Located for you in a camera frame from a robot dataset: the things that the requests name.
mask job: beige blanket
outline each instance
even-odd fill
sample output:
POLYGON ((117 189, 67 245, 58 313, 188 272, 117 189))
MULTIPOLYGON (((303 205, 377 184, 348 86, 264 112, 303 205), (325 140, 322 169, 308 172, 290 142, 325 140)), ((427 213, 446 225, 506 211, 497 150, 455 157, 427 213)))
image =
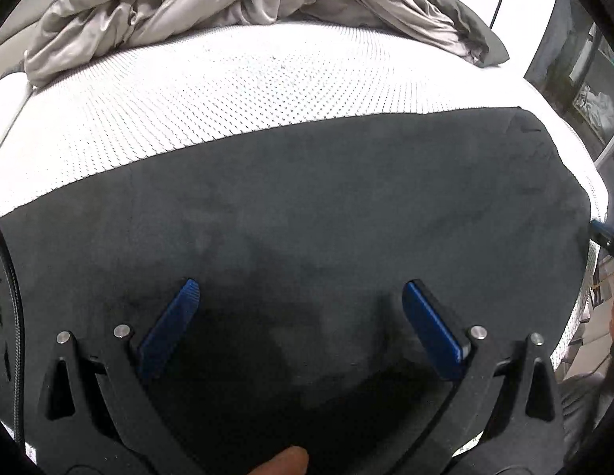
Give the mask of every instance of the beige blanket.
POLYGON ((117 48, 193 29, 270 25, 297 14, 352 27, 392 28, 485 65, 490 48, 480 37, 493 33, 472 33, 471 24, 460 23, 461 14, 471 11, 460 6, 447 12, 459 17, 455 23, 429 0, 55 0, 39 21, 25 71, 34 86, 43 87, 60 72, 117 48))

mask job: silver screw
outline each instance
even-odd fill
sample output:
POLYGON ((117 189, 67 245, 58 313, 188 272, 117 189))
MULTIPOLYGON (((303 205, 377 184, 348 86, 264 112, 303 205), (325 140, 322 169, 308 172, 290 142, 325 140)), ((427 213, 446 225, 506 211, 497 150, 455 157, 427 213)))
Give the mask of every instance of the silver screw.
POLYGON ((544 338, 542 337, 542 334, 539 334, 537 332, 533 332, 529 338, 531 339, 531 342, 533 344, 535 344, 536 346, 541 346, 544 344, 544 338))
POLYGON ((481 327, 480 325, 474 325, 471 329, 470 329, 470 335, 474 338, 474 339, 485 339, 487 337, 487 329, 485 327, 481 327))
POLYGON ((122 325, 118 325, 116 328, 113 329, 113 335, 116 336, 116 338, 125 338, 129 335, 130 332, 130 326, 124 325, 124 323, 122 325))
POLYGON ((67 341, 69 341, 69 338, 71 338, 71 334, 67 331, 62 331, 58 336, 56 336, 56 342, 58 344, 65 344, 67 341))

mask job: mattress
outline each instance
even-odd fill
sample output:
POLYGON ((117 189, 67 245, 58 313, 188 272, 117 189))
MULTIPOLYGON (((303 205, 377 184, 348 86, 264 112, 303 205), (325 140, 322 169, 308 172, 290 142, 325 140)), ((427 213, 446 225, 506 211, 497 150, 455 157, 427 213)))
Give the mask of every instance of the mattress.
MULTIPOLYGON (((581 140, 524 79, 387 31, 309 22, 122 50, 35 90, 0 149, 0 216, 95 173, 230 135, 383 112, 517 106, 546 126, 590 198, 591 219, 605 219, 608 195, 581 140)), ((597 252, 591 242, 555 367, 577 329, 597 252)))

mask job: crumpled blanket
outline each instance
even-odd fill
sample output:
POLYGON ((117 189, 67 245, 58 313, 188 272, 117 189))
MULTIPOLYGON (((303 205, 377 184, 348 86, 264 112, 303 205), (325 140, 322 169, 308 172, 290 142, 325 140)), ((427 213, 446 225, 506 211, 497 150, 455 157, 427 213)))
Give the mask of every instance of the crumpled blanket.
POLYGON ((500 40, 458 0, 55 0, 38 23, 25 71, 34 86, 43 87, 117 48, 200 28, 270 25, 297 15, 394 29, 478 66, 508 59, 500 40))

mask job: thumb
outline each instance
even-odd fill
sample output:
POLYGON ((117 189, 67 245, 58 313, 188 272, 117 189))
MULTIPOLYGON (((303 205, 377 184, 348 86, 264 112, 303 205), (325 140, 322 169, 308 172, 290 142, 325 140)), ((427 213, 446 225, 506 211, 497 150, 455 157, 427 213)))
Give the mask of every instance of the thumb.
POLYGON ((304 448, 290 446, 254 468, 249 475, 305 475, 308 463, 309 454, 304 448))

